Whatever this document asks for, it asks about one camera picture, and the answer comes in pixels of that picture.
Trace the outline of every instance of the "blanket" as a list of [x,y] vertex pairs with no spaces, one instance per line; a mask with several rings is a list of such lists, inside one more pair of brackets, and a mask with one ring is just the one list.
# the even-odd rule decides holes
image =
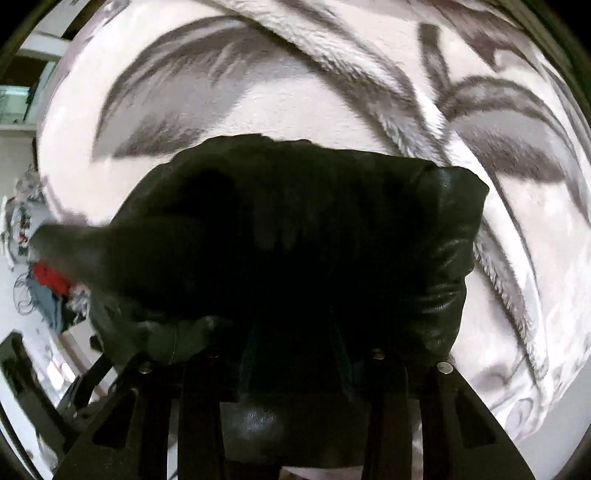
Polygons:
[[591,352],[591,132],[492,1],[109,0],[46,99],[40,170],[65,220],[109,222],[151,168],[218,135],[469,168],[490,194],[453,362],[518,440]]

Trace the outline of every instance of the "red cloth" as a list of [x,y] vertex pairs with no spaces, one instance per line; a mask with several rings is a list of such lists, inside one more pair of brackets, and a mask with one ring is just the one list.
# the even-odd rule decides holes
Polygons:
[[33,277],[41,285],[45,285],[53,290],[57,295],[68,297],[70,295],[70,287],[72,283],[64,278],[57,270],[53,270],[42,262],[33,265],[31,269]]

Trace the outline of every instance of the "bed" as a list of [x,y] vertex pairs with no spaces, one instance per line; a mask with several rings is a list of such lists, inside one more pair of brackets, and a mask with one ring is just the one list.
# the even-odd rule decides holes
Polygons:
[[471,169],[491,193],[453,362],[519,441],[591,353],[591,131],[494,5],[108,0],[47,87],[46,198],[105,224],[176,152],[253,132]]

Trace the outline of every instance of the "black leather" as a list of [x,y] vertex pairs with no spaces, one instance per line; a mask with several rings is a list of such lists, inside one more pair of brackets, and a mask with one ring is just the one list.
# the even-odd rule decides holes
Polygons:
[[336,468],[363,463],[369,409],[351,392],[371,351],[411,382],[449,353],[487,192],[426,160],[218,137],[153,169],[109,226],[42,226],[32,245],[92,289],[116,364],[229,339],[229,459]]

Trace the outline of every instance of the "screw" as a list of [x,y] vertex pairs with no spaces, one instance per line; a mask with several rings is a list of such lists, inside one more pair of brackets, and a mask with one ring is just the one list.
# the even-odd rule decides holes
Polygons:
[[141,362],[138,371],[142,375],[149,374],[152,371],[152,364],[150,362]]
[[449,375],[450,373],[453,372],[453,367],[451,364],[448,364],[447,362],[439,362],[437,364],[437,369],[443,374],[443,375]]
[[386,354],[381,348],[374,348],[373,350],[371,350],[371,352],[374,356],[374,359],[376,360],[383,360],[384,358],[386,358]]

